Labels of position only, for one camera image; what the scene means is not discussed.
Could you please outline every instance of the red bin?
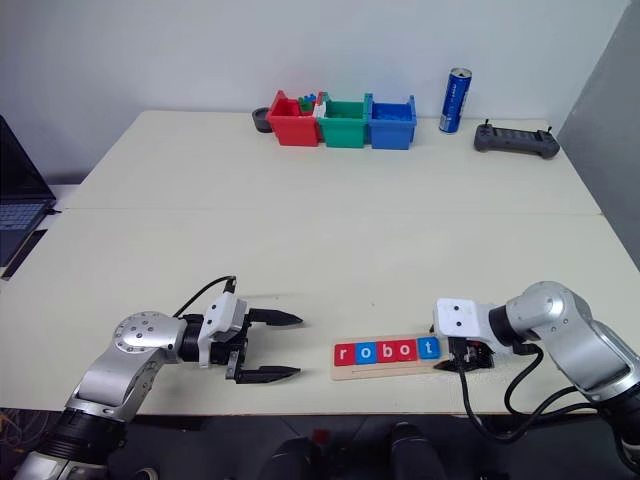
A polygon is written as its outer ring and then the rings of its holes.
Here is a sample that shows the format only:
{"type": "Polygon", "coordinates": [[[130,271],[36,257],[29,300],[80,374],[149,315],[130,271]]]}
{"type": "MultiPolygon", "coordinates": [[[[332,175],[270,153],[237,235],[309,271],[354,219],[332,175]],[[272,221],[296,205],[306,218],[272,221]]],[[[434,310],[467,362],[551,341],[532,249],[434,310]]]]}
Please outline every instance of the red bin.
{"type": "Polygon", "coordinates": [[[297,99],[287,98],[282,90],[278,90],[267,113],[267,121],[280,145],[317,147],[321,139],[320,128],[312,114],[313,111],[301,112],[297,99]]]}

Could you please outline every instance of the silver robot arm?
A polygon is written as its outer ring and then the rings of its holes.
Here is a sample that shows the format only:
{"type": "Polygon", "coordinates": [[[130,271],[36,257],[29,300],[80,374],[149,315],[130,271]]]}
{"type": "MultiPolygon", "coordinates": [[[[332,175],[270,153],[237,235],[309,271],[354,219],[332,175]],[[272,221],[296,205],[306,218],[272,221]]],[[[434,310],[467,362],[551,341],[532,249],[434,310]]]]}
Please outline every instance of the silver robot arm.
{"type": "Polygon", "coordinates": [[[556,282],[538,282],[503,306],[441,298],[434,308],[443,336],[512,353],[541,341],[558,368],[613,427],[629,457],[640,460],[640,358],[593,319],[580,296],[556,282]]]}
{"type": "Polygon", "coordinates": [[[204,315],[176,318],[141,312],[124,319],[107,350],[71,394],[52,432],[28,455],[16,480],[107,478],[107,458],[123,445],[126,424],[135,417],[166,364],[227,365],[226,378],[236,383],[266,383],[299,372],[280,366],[242,370],[252,322],[302,322],[276,310],[246,310],[245,301],[225,291],[204,315]]]}

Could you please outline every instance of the red letter block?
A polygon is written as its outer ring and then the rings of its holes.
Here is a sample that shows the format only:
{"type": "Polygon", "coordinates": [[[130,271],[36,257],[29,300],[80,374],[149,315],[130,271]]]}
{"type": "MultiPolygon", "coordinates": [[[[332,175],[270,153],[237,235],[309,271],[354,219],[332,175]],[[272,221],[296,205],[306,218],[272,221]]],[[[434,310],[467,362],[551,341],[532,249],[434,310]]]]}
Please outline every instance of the red letter block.
{"type": "Polygon", "coordinates": [[[418,359],[418,352],[415,339],[397,340],[395,342],[396,355],[398,362],[409,362],[418,359]]]}
{"type": "Polygon", "coordinates": [[[336,345],[333,351],[333,364],[336,367],[353,365],[356,363],[356,346],[353,343],[336,345]]]}
{"type": "Polygon", "coordinates": [[[396,342],[378,342],[376,348],[378,350],[378,363],[398,361],[396,342]]]}

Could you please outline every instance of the game controller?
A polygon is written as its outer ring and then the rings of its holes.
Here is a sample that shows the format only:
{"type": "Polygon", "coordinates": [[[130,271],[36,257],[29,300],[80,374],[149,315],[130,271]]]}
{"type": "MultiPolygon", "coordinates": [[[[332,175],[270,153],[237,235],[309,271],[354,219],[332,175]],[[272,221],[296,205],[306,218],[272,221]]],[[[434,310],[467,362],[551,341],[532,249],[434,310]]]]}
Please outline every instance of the game controller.
{"type": "Polygon", "coordinates": [[[495,128],[487,118],[478,125],[473,146],[480,152],[488,150],[509,150],[514,152],[537,153],[545,160],[553,158],[560,150],[560,145],[551,135],[551,127],[545,132],[538,130],[511,130],[495,128]]]}

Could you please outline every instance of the blue can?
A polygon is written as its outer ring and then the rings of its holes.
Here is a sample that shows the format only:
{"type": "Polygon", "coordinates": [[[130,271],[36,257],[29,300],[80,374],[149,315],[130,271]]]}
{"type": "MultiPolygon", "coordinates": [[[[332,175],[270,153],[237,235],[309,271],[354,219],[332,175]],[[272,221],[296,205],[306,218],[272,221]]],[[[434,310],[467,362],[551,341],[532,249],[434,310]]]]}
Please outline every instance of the blue can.
{"type": "Polygon", "coordinates": [[[464,108],[471,85],[471,70],[466,68],[452,68],[449,73],[447,95],[444,97],[440,130],[444,133],[456,133],[460,126],[460,117],[464,108]]]}

